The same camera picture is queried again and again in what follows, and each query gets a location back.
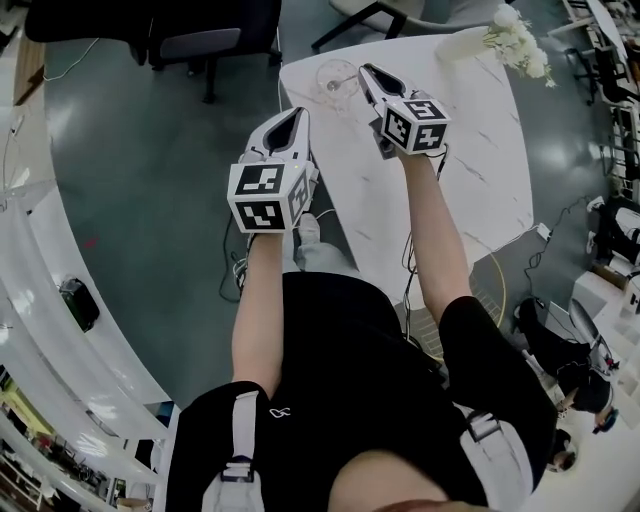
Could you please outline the person's white trousers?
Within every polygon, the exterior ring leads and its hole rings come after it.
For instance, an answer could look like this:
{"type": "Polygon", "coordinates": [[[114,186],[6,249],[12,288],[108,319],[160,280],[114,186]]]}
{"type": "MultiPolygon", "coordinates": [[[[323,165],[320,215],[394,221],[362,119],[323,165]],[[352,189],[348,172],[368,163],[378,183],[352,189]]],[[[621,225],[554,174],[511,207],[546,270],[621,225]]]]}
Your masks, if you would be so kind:
{"type": "Polygon", "coordinates": [[[283,272],[330,273],[362,278],[356,266],[336,246],[317,242],[295,248],[291,233],[283,238],[283,272]]]}

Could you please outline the person's neck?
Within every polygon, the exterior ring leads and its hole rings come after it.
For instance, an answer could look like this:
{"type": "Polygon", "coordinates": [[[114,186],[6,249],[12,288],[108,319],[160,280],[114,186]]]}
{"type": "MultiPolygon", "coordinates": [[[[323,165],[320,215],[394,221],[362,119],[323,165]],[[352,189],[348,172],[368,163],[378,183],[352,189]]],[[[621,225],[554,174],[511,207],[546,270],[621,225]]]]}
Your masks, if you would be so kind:
{"type": "Polygon", "coordinates": [[[327,512],[492,512],[453,501],[414,465],[387,451],[367,451],[338,473],[327,512]]]}

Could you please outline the clear wine glass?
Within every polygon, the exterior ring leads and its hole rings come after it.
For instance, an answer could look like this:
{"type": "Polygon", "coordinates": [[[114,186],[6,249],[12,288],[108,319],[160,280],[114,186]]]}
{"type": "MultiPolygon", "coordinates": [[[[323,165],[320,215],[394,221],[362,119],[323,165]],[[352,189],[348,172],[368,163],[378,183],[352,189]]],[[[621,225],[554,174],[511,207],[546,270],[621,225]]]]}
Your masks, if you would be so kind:
{"type": "Polygon", "coordinates": [[[325,61],[316,72],[316,84],[320,98],[331,106],[338,114],[344,114],[351,98],[359,92],[358,72],[356,67],[343,59],[325,61]],[[336,92],[329,92],[326,84],[330,80],[341,80],[356,75],[357,78],[341,86],[336,92]]]}

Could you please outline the white desk frame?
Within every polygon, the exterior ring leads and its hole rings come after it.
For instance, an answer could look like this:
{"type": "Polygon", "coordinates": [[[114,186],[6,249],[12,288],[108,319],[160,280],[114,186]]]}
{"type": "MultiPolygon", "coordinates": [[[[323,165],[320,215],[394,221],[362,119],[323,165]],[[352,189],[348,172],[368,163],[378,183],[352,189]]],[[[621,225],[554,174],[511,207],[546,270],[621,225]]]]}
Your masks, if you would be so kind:
{"type": "Polygon", "coordinates": [[[640,0],[560,0],[568,16],[548,37],[585,30],[594,48],[640,51],[640,0]]]}

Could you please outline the person's right forearm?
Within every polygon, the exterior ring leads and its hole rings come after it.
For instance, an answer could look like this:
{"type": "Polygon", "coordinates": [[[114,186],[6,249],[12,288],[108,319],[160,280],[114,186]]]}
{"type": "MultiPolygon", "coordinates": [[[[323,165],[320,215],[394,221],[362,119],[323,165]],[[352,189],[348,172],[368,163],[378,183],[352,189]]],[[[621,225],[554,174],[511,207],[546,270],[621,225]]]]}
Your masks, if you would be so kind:
{"type": "Polygon", "coordinates": [[[466,254],[430,160],[404,153],[399,159],[423,301],[440,321],[450,303],[471,294],[466,254]]]}

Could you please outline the black office chair grey seat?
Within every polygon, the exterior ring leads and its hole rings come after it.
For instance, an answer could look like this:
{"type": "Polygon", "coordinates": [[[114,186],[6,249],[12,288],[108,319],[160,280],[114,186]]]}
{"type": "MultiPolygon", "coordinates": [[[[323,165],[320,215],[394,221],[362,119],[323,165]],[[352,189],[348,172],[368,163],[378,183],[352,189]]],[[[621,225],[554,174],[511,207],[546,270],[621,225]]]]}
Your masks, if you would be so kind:
{"type": "Polygon", "coordinates": [[[273,47],[282,0],[157,0],[149,31],[148,61],[155,70],[186,63],[191,75],[206,74],[203,101],[215,100],[221,58],[265,54],[282,62],[273,47]]]}

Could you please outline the person's black shirt torso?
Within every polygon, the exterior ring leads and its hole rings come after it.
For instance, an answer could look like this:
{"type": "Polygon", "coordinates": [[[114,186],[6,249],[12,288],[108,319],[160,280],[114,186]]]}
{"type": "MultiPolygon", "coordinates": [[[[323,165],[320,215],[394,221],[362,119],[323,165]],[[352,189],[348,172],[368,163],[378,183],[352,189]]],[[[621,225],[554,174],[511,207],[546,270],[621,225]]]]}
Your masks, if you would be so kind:
{"type": "Polygon", "coordinates": [[[353,277],[283,277],[284,359],[273,396],[256,400],[253,468],[265,512],[328,512],[339,471],[373,450],[422,470],[453,500],[493,506],[470,461],[516,433],[539,482],[556,412],[533,370],[480,302],[454,300],[439,336],[449,382],[407,342],[375,286],[353,277]]]}

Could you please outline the person's left forearm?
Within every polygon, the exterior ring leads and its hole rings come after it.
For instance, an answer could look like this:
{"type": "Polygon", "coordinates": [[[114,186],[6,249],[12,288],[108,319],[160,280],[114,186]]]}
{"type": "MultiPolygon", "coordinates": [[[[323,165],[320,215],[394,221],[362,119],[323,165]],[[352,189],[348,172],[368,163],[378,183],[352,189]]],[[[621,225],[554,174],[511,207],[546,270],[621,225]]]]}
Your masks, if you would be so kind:
{"type": "Polygon", "coordinates": [[[281,379],[284,338],[283,236],[260,234],[251,245],[232,334],[235,382],[258,384],[272,397],[281,379]]]}

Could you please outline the white marble table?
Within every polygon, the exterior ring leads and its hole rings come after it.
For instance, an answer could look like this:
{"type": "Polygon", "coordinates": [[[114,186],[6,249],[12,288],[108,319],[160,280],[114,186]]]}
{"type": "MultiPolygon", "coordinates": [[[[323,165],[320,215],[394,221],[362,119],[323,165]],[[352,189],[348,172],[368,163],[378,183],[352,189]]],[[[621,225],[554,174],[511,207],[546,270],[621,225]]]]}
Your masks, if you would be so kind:
{"type": "Polygon", "coordinates": [[[526,148],[504,67],[485,52],[444,63],[440,37],[427,35],[351,46],[285,65],[290,102],[308,110],[311,148],[362,277],[392,303],[421,308],[417,281],[402,263],[410,231],[400,162],[383,159],[362,93],[330,98],[317,72],[332,60],[378,65],[440,101],[451,116],[440,184],[469,263],[500,249],[533,223],[526,148]]]}

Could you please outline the white worktable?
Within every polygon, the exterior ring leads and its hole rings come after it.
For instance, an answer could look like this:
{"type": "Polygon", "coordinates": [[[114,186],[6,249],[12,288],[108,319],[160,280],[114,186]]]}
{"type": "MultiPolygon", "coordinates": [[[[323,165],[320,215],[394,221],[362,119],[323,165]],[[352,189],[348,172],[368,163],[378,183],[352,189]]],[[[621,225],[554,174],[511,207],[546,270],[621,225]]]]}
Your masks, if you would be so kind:
{"type": "Polygon", "coordinates": [[[593,416],[571,410],[561,427],[574,440],[577,462],[568,472],[547,472],[521,512],[622,512],[640,491],[640,425],[618,419],[594,435],[593,416]]]}

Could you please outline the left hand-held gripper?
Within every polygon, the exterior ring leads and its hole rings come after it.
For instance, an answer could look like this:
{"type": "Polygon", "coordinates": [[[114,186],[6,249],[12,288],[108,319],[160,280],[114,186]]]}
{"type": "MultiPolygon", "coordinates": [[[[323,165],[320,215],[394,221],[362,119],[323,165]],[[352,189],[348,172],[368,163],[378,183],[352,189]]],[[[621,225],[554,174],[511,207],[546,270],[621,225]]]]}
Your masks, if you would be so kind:
{"type": "Polygon", "coordinates": [[[231,166],[228,203],[240,232],[284,233],[297,226],[313,195],[318,169],[310,152],[310,115],[303,107],[276,114],[250,135],[247,149],[262,161],[231,166]]]}

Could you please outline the white curved counter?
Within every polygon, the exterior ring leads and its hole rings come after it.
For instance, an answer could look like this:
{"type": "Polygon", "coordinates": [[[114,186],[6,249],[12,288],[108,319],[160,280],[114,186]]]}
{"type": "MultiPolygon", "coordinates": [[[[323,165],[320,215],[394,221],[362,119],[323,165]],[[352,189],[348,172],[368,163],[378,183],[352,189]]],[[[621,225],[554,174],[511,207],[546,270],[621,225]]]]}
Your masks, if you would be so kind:
{"type": "Polygon", "coordinates": [[[150,492],[165,512],[175,425],[168,395],[117,325],[72,234],[47,136],[0,131],[0,363],[35,410],[92,469],[150,492]],[[59,294],[76,277],[100,316],[83,332],[59,294]]]}

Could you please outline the white flower bouquet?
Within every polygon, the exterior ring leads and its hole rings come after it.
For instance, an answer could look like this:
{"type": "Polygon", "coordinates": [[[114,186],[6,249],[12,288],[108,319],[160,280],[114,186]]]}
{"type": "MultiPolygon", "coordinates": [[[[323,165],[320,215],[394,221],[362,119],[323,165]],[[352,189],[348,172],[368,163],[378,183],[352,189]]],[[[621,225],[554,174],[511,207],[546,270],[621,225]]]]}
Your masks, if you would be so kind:
{"type": "Polygon", "coordinates": [[[518,10],[501,4],[488,26],[482,42],[492,49],[500,63],[515,70],[522,77],[541,79],[547,88],[557,86],[551,76],[546,52],[530,31],[531,24],[518,10]]]}

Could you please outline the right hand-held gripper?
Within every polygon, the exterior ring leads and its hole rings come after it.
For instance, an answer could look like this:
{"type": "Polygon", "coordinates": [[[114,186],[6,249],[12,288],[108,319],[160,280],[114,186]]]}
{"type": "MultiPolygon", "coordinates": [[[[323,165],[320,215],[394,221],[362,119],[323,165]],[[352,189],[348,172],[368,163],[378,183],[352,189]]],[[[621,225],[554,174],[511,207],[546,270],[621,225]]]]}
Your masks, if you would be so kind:
{"type": "Polygon", "coordinates": [[[451,117],[436,99],[411,98],[405,81],[372,63],[359,67],[358,81],[378,115],[369,126],[383,160],[400,153],[444,155],[451,117]]]}

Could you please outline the round white bowl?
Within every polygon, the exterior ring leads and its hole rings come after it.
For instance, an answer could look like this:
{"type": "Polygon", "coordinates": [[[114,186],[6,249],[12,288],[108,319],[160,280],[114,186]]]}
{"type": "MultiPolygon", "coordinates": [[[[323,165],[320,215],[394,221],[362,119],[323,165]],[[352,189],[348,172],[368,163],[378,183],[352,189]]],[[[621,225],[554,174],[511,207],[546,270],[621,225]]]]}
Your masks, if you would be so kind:
{"type": "Polygon", "coordinates": [[[577,453],[571,435],[567,431],[558,428],[546,469],[554,473],[563,473],[569,471],[576,460],[577,453]]]}

